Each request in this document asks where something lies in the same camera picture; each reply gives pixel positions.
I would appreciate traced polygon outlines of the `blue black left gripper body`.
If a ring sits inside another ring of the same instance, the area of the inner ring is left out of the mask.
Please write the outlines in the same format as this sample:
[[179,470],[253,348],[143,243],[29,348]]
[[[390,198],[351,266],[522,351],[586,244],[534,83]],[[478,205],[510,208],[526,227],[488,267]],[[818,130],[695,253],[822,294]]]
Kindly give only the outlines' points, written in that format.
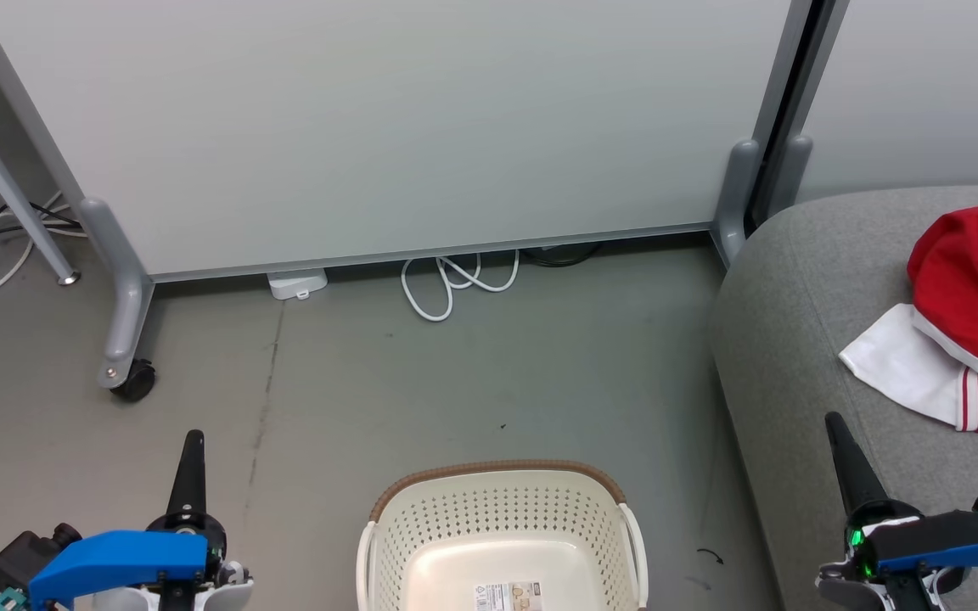
[[71,610],[77,598],[128,586],[168,589],[170,599],[193,600],[191,589],[215,579],[227,549],[217,519],[175,510],[146,530],[105,531],[71,542],[32,577],[28,603],[34,610]]

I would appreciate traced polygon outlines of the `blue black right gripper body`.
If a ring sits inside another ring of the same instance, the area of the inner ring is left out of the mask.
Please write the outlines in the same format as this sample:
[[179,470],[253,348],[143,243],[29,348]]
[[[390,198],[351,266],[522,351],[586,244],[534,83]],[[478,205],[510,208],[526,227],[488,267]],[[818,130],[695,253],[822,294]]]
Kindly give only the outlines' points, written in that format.
[[846,544],[858,575],[869,580],[899,572],[978,568],[978,500],[968,511],[851,527]]

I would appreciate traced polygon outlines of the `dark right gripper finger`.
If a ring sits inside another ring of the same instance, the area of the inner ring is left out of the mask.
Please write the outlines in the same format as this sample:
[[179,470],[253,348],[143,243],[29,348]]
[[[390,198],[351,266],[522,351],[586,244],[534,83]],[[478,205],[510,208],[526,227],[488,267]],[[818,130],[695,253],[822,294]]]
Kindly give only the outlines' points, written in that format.
[[888,499],[864,451],[838,412],[825,414],[825,429],[837,484],[847,517],[864,504]]

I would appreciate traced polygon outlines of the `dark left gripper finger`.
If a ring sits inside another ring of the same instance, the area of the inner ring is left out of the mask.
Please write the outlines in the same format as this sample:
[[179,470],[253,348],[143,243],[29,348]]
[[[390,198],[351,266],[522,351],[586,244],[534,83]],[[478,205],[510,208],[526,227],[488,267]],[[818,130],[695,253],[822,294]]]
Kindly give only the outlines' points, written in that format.
[[183,441],[173,487],[168,498],[168,517],[206,513],[205,434],[191,429]]

